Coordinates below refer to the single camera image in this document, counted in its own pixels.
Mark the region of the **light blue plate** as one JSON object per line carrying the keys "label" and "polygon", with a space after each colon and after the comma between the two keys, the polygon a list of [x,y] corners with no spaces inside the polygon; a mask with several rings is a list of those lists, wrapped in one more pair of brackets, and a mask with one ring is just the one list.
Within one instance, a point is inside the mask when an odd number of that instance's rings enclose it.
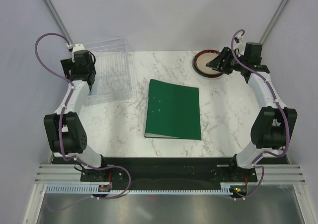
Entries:
{"label": "light blue plate", "polygon": [[93,91],[93,85],[90,86],[90,90],[89,90],[89,94],[88,95],[92,95],[92,91]]}

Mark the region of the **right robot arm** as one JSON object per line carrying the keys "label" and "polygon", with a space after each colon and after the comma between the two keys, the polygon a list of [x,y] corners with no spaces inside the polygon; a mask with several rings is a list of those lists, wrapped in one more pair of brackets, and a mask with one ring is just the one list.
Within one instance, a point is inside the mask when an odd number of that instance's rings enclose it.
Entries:
{"label": "right robot arm", "polygon": [[206,67],[225,75],[239,72],[254,92],[260,111],[251,127],[250,143],[233,157],[228,177],[239,181],[245,169],[254,168],[265,154],[282,157],[286,154],[297,119],[297,111],[281,101],[271,82],[270,71],[261,64],[262,44],[246,43],[243,55],[238,49],[224,47]]}

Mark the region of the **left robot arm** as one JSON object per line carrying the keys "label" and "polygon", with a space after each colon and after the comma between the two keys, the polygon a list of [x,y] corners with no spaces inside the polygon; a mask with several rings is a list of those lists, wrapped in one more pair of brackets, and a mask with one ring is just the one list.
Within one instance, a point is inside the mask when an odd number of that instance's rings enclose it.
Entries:
{"label": "left robot arm", "polygon": [[92,176],[103,181],[107,179],[109,169],[102,164],[102,155],[87,144],[87,134],[79,118],[95,82],[95,63],[95,55],[82,44],[74,45],[70,59],[61,60],[62,78],[68,83],[68,91],[55,112],[44,117],[44,126],[53,154],[60,154],[64,161],[75,160],[92,169]]}

